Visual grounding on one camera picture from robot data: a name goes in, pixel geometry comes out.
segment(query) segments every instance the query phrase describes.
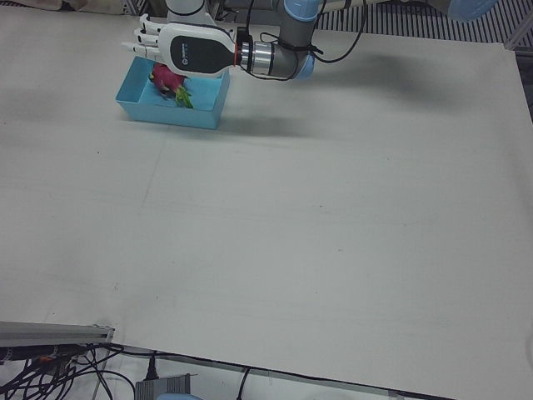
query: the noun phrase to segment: metal grating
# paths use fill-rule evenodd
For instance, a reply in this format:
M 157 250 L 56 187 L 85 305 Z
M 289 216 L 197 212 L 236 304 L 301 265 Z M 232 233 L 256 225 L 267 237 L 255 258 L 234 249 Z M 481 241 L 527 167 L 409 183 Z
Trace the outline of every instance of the metal grating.
M 533 9 L 528 0 L 499 0 L 483 17 L 469 23 L 450 20 L 429 6 L 378 3 L 368 6 L 366 33 L 458 40 L 462 42 L 504 43 L 518 24 Z M 362 7 L 328 12 L 318 27 L 335 31 L 355 32 L 361 24 Z M 533 47 L 533 31 L 518 43 Z

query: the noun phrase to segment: cable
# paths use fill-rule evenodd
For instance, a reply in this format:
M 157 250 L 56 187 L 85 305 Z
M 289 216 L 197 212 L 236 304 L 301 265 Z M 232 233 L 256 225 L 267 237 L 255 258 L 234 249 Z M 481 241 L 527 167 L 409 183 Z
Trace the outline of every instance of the cable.
M 327 2 L 327 0 L 324 0 L 324 3 L 322 4 L 322 10 L 326 6 L 326 2 Z M 348 50 L 343 55 L 341 55 L 340 57 L 333 58 L 331 60 L 327 60 L 325 58 L 322 58 L 320 55 L 316 54 L 316 52 L 314 52 L 314 51 L 312 52 L 313 56 L 318 61 L 320 61 L 322 63 L 325 63 L 325 64 L 338 63 L 339 61 L 344 60 L 346 57 L 348 57 L 350 55 L 351 51 L 359 43 L 359 39 L 361 38 L 361 35 L 363 34 L 363 30 L 365 29 L 367 20 L 368 20 L 368 4 L 366 3 L 366 0 L 363 0 L 363 20 L 362 20 L 361 26 L 359 27 L 359 32 L 357 33 L 356 40 L 354 40 L 354 42 L 351 44 L 350 48 L 348 48 Z
M 244 382 L 247 381 L 248 374 L 250 373 L 250 370 L 251 370 L 251 368 L 248 367 L 248 368 L 245 370 L 244 375 L 242 376 L 241 387 L 239 388 L 239 393 L 237 394 L 237 400 L 242 400 L 242 391 L 243 391 L 243 389 L 244 389 Z
M 148 362 L 147 376 L 144 378 L 145 381 L 154 381 L 159 379 L 156 370 L 156 354 L 150 356 L 150 361 Z
M 97 359 L 96 349 L 98 348 L 106 348 L 111 351 L 111 354 L 108 354 L 101 359 Z M 92 356 L 92 359 L 84 356 L 87 363 L 73 360 L 74 357 L 87 352 Z M 19 390 L 22 390 L 23 400 L 47 400 L 53 394 L 55 394 L 56 400 L 64 400 L 71 390 L 75 378 L 88 374 L 96 374 L 99 382 L 112 400 L 112 392 L 103 374 L 111 374 L 124 379 L 132 388 L 133 392 L 135 392 L 135 385 L 126 376 L 119 372 L 101 370 L 98 368 L 100 363 L 104 363 L 108 359 L 116 357 L 116 355 L 121 354 L 122 352 L 124 352 L 123 346 L 110 346 L 109 343 L 104 343 L 87 345 L 68 355 L 62 355 L 55 358 L 39 358 L 32 364 L 28 364 L 29 360 L 27 360 L 22 371 L 11 381 L 0 387 L 0 394 L 4 394 L 5 400 L 10 400 Z M 84 367 L 77 371 L 76 367 L 70 365 L 72 362 L 83 365 Z M 50 371 L 54 371 L 51 377 L 46 375 Z M 36 379 L 38 379 L 38 383 L 34 384 L 33 382 Z

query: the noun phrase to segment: blue plastic bin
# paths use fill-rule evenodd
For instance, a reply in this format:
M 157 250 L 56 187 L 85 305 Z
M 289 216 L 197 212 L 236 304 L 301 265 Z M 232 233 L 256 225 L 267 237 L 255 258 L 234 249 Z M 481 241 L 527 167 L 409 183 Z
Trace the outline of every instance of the blue plastic bin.
M 174 97 L 163 97 L 148 78 L 154 62 L 135 57 L 117 94 L 117 102 L 131 119 L 151 123 L 169 123 L 195 128 L 216 129 L 230 75 L 221 77 L 191 77 L 185 80 L 185 88 L 191 94 L 193 108 L 178 107 Z

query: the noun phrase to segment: white tabletop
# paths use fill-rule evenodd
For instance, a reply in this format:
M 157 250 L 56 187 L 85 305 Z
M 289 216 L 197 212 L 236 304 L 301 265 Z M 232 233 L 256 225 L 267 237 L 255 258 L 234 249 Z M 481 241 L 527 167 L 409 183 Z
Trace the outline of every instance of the white tabletop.
M 135 26 L 2 8 L 0 319 L 531 399 L 533 132 L 511 52 L 365 35 L 309 82 L 233 71 L 203 131 L 114 102 Z

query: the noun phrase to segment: gray connector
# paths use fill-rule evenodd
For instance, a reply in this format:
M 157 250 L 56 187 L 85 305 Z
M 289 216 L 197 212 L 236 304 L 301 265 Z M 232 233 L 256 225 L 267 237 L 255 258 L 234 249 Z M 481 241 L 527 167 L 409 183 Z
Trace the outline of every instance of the gray connector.
M 163 393 L 191 394 L 191 375 L 180 377 L 161 377 L 135 384 L 135 400 L 157 400 Z

